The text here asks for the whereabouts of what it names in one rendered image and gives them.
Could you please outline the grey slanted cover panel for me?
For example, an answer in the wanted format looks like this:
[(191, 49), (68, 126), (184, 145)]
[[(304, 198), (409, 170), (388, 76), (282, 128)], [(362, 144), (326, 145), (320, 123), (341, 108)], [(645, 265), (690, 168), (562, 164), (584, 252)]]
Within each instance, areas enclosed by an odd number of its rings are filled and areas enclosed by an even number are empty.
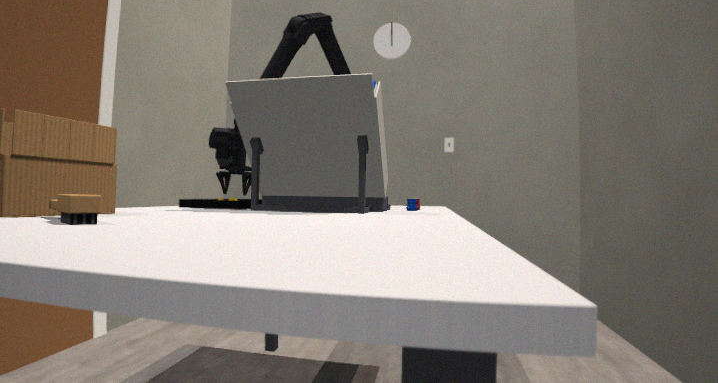
[(250, 139), (262, 142), (262, 204), (358, 207), (357, 138), (367, 135), (365, 206), (390, 210), (381, 83), (373, 87), (372, 73), (225, 84), (251, 167)]

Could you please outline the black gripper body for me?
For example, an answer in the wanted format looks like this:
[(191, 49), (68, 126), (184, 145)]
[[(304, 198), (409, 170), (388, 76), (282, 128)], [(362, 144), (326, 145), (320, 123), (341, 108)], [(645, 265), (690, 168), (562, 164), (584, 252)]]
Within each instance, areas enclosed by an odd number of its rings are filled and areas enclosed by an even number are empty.
[(248, 166), (237, 166), (237, 165), (226, 165), (226, 166), (220, 166), (219, 169), (226, 169), (229, 172), (220, 171), (221, 173), (227, 173), (227, 174), (240, 174), (246, 173), (246, 174), (252, 174), (251, 172), (245, 172), (245, 171), (252, 171), (252, 167)]

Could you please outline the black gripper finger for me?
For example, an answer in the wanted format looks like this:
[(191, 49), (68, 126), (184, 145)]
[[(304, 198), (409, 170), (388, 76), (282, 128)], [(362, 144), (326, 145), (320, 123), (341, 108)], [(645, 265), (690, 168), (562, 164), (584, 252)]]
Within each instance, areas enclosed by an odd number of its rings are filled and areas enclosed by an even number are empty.
[[(222, 190), (223, 190), (223, 194), (226, 194), (226, 193), (227, 193), (227, 190), (228, 190), (228, 186), (229, 186), (231, 174), (218, 173), (218, 172), (217, 172), (216, 175), (217, 175), (217, 177), (218, 177), (218, 179), (219, 179), (219, 182), (220, 182), (220, 184), (221, 184), (221, 187), (222, 187)], [(225, 178), (225, 186), (224, 186), (223, 177)]]
[[(248, 189), (251, 186), (251, 177), (252, 177), (252, 174), (242, 173), (243, 195), (247, 194)], [(247, 183), (247, 180), (248, 180), (248, 183)], [(247, 184), (247, 186), (246, 186), (246, 184)]]

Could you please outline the brown cardboard box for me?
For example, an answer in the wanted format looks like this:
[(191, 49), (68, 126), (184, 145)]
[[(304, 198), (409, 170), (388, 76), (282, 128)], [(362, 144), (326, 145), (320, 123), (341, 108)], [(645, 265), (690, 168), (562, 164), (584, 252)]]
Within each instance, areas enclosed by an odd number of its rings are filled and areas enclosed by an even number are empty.
[(4, 117), (0, 218), (61, 216), (49, 209), (58, 194), (101, 195), (97, 214), (115, 214), (116, 128), (16, 109), (13, 123)]

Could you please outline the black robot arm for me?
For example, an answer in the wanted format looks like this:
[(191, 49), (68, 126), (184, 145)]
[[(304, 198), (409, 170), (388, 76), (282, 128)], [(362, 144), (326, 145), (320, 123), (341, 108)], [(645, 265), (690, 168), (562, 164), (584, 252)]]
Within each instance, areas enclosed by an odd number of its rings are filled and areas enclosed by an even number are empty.
[[(331, 16), (321, 12), (292, 17), (260, 79), (282, 78), (297, 51), (306, 44), (312, 34), (316, 35), (334, 75), (351, 74), (331, 22)], [(246, 150), (242, 139), (239, 139), (241, 136), (235, 118), (234, 125), (234, 129), (214, 127), (210, 134), (209, 147), (216, 149), (215, 158), (220, 166), (245, 166), (246, 152), (243, 151)]]

